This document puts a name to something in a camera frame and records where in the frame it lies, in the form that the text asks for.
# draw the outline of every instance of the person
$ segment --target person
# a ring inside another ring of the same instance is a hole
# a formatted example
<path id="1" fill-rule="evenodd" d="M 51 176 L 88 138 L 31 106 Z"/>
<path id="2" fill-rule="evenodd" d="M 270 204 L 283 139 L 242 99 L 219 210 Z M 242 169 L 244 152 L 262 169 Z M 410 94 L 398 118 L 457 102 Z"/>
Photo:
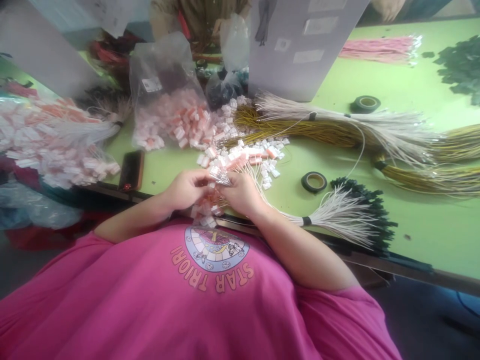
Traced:
<path id="1" fill-rule="evenodd" d="M 452 0 L 370 0 L 360 23 L 392 23 L 395 20 L 429 19 Z"/>
<path id="2" fill-rule="evenodd" d="M 219 191 L 265 241 L 166 222 L 212 189 L 207 170 L 181 172 L 0 302 L 0 358 L 400 359 L 345 263 L 228 177 Z"/>
<path id="3" fill-rule="evenodd" d="M 247 18 L 251 0 L 151 0 L 149 7 L 150 24 L 157 41 L 174 30 L 179 14 L 188 28 L 187 38 L 193 42 L 220 44 L 220 29 L 229 25 L 230 16 L 235 13 Z"/>

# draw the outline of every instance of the t-shirt print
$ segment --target t-shirt print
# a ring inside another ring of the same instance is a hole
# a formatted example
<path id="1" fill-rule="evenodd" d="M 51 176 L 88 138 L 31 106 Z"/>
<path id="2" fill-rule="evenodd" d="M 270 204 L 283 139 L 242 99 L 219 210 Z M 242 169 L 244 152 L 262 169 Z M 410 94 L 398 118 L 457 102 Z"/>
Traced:
<path id="1" fill-rule="evenodd" d="M 185 229 L 185 245 L 177 246 L 170 254 L 173 265 L 190 286 L 201 291 L 215 288 L 221 294 L 226 292 L 226 286 L 234 291 L 254 276 L 254 270 L 244 261 L 249 250 L 250 245 L 238 236 L 189 226 Z"/>

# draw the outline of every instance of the pink wire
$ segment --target pink wire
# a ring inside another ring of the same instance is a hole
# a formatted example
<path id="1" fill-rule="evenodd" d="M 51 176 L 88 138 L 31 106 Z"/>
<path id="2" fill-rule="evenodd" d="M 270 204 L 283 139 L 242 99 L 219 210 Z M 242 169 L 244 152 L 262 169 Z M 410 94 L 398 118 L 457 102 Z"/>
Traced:
<path id="1" fill-rule="evenodd" d="M 418 44 L 414 36 L 348 40 L 340 52 L 344 59 L 408 65 Z"/>

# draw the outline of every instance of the black tape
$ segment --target black tape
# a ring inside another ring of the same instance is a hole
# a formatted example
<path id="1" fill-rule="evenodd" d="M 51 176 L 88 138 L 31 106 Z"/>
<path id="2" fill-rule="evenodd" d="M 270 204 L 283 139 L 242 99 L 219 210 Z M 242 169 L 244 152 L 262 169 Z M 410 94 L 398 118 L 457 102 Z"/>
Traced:
<path id="1" fill-rule="evenodd" d="M 350 104 L 350 111 L 354 114 L 371 114 L 377 110 L 382 103 L 373 96 L 359 96 Z"/>
<path id="2" fill-rule="evenodd" d="M 309 179 L 310 178 L 317 178 L 321 182 L 323 182 L 320 187 L 314 187 L 309 184 Z M 302 178 L 301 178 L 301 185 L 305 190 L 307 190 L 310 193 L 316 194 L 318 192 L 321 192 L 323 189 L 325 189 L 328 185 L 327 178 L 323 176 L 321 173 L 316 172 L 316 171 L 310 171 L 307 172 Z"/>
<path id="3" fill-rule="evenodd" d="M 373 164 L 373 166 L 375 167 L 375 169 L 382 171 L 388 166 L 388 164 L 386 161 L 382 160 L 382 161 L 377 161 L 376 163 Z"/>
<path id="4" fill-rule="evenodd" d="M 301 219 L 303 220 L 303 226 L 312 225 L 312 219 L 308 216 L 302 217 Z"/>
<path id="5" fill-rule="evenodd" d="M 206 69 L 209 66 L 209 63 L 205 59 L 200 59 L 195 62 L 197 69 Z"/>

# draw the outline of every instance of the circular logo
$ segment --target circular logo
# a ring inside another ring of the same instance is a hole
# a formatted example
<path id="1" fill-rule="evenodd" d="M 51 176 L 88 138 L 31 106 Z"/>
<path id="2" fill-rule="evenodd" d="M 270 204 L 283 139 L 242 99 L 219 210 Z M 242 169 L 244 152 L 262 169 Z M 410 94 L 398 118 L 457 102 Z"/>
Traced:
<path id="1" fill-rule="evenodd" d="M 202 269 L 218 273 L 238 265 L 250 246 L 228 232 L 208 227 L 187 227 L 185 244 Z"/>

